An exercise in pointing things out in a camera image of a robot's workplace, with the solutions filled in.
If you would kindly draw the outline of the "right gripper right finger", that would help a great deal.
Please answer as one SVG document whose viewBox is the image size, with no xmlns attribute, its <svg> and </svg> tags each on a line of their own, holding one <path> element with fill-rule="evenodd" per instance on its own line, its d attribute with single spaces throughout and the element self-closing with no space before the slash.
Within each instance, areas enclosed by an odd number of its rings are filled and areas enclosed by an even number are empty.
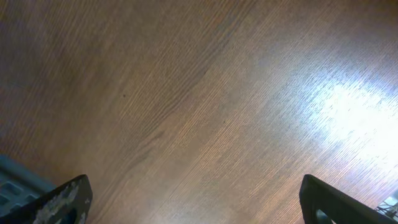
<svg viewBox="0 0 398 224">
<path fill-rule="evenodd" d="M 397 223 L 310 174 L 303 177 L 299 200 L 305 224 Z"/>
</svg>

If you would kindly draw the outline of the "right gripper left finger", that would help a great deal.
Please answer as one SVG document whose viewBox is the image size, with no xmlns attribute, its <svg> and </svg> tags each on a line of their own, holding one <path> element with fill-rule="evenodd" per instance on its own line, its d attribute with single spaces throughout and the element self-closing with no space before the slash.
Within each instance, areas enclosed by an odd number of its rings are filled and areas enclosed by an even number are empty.
<svg viewBox="0 0 398 224">
<path fill-rule="evenodd" d="M 85 224 L 93 192 L 82 174 L 27 205 L 1 217 L 3 224 Z"/>
</svg>

